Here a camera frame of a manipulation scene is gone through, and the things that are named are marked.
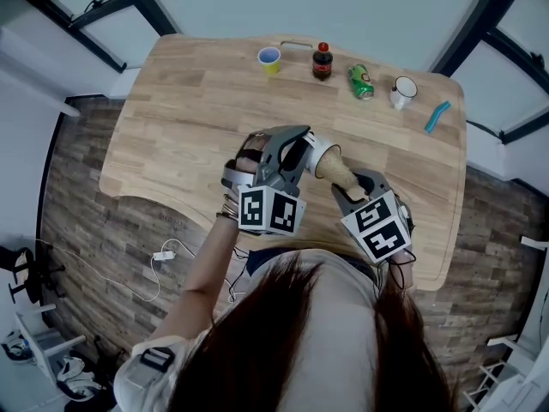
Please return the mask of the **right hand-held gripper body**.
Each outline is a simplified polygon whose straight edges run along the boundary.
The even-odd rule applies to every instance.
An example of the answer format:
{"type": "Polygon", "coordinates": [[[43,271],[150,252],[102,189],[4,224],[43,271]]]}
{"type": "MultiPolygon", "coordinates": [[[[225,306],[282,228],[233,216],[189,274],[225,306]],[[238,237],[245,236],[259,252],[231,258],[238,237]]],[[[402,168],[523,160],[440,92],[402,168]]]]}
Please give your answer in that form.
{"type": "Polygon", "coordinates": [[[341,222],[374,264],[412,244],[407,219],[393,191],[370,200],[341,222]]]}

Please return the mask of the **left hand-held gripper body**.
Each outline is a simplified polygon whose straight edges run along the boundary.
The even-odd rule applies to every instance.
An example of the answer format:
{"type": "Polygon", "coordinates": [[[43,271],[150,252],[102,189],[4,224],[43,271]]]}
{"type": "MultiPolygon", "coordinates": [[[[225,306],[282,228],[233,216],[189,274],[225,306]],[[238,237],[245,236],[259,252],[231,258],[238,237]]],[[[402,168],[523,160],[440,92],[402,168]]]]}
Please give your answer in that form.
{"type": "MultiPolygon", "coordinates": [[[[236,221],[238,228],[245,233],[294,235],[306,207],[306,203],[299,199],[299,184],[288,184],[279,174],[281,161],[268,155],[270,136],[267,131],[251,133],[244,142],[255,135],[265,139],[255,173],[236,169],[238,153],[224,165],[221,183],[226,187],[226,195],[221,214],[236,221]]],[[[282,159],[292,145],[283,149],[282,159]]]]}

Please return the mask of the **person's left hand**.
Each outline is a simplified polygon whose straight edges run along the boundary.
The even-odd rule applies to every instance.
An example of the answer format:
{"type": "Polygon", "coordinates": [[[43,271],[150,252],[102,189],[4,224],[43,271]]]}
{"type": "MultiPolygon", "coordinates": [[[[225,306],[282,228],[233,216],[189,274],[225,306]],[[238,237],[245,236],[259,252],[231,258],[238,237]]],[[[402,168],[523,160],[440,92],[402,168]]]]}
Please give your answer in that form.
{"type": "Polygon", "coordinates": [[[255,135],[247,139],[237,154],[236,169],[245,173],[255,173],[264,146],[264,136],[255,135]]]}

